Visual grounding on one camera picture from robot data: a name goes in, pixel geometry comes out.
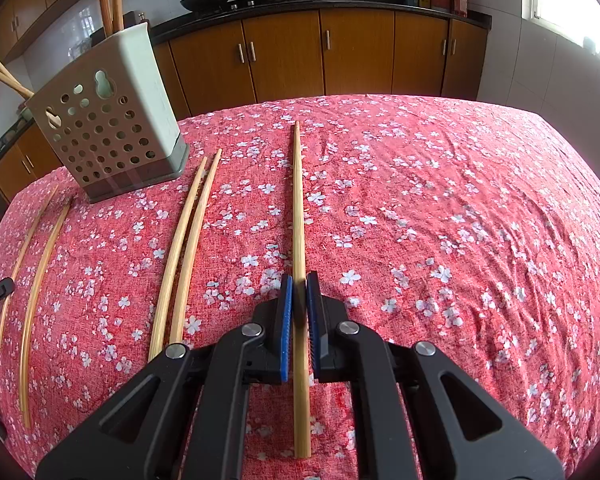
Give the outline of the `lower wooden kitchen cabinets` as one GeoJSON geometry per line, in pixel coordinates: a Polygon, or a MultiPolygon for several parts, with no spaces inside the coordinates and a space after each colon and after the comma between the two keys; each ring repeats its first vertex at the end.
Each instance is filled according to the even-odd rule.
{"type": "MultiPolygon", "coordinates": [[[[408,6],[328,2],[218,15],[173,36],[147,28],[178,122],[239,105],[326,94],[472,100],[490,24],[479,13],[460,18],[408,6]]],[[[32,129],[0,153],[0,192],[6,197],[50,170],[66,168],[32,119],[32,129]]]]}

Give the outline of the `red floral tablecloth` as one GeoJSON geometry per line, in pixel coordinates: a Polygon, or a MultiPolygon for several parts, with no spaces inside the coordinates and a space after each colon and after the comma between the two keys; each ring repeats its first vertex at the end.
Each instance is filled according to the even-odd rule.
{"type": "Polygon", "coordinates": [[[176,180],[94,204],[57,169],[0,224],[0,415],[27,473],[147,361],[172,237],[222,150],[186,306],[194,348],[290,268],[294,123],[306,265],[355,321],[427,339],[575,471],[600,440],[600,180],[536,115],[414,96],[328,96],[183,120],[176,180]]]}

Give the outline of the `perforated green utensil holder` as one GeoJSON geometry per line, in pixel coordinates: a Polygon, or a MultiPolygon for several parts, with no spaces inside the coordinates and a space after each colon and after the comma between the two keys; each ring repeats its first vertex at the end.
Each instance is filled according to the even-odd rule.
{"type": "Polygon", "coordinates": [[[91,202],[175,179],[188,161],[145,23],[68,64],[27,108],[91,202]]]}

